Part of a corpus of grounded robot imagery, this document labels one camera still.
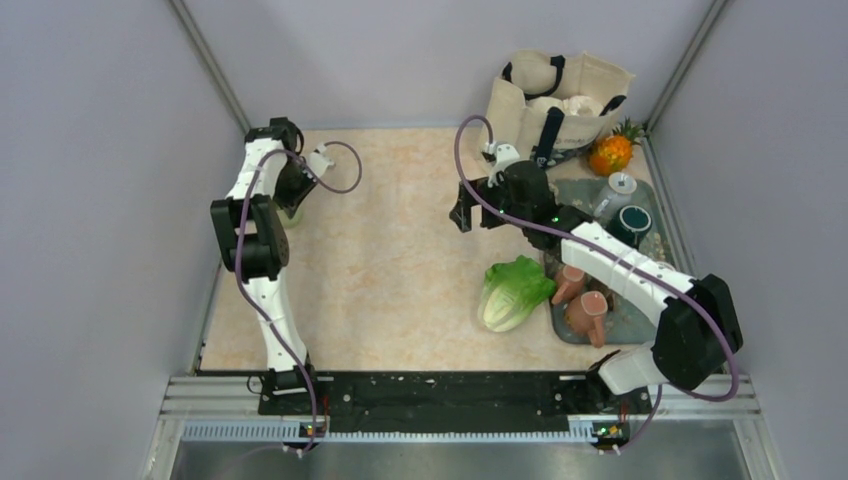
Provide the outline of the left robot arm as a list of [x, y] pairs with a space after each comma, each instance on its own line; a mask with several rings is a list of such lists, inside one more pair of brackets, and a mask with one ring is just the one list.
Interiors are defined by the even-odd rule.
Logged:
[[280, 215], [292, 218], [315, 188], [299, 153], [303, 134], [276, 117], [244, 137], [245, 157], [233, 187], [211, 202], [210, 215], [225, 268], [256, 312], [266, 346], [268, 372], [262, 394], [282, 397], [297, 413], [319, 404], [308, 349], [293, 318], [286, 285], [290, 245]]

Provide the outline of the pink mug small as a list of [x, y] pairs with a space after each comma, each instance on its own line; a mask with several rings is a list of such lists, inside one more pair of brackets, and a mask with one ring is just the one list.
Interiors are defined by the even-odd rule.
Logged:
[[551, 298], [553, 305], [568, 303], [577, 297], [585, 286], [586, 273], [576, 267], [564, 265], [555, 275], [557, 289]]

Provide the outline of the light green mug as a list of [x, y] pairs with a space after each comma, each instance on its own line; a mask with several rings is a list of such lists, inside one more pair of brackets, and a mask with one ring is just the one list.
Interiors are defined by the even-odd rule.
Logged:
[[296, 228], [301, 223], [303, 216], [304, 209], [302, 207], [292, 211], [283, 208], [278, 210], [280, 224], [286, 230]]

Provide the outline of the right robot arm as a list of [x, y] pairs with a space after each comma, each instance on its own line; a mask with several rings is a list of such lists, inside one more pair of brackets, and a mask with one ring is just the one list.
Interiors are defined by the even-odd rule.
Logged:
[[668, 384], [693, 398], [725, 402], [739, 389], [733, 358], [741, 332], [727, 283], [701, 279], [657, 264], [608, 232], [590, 214], [562, 204], [545, 173], [529, 161], [499, 171], [499, 182], [474, 180], [460, 172], [459, 194], [450, 219], [471, 230], [471, 210], [482, 210], [480, 225], [520, 229], [537, 250], [585, 271], [633, 304], [655, 328], [653, 339], [596, 362], [586, 385], [589, 404], [612, 412], [630, 393]]

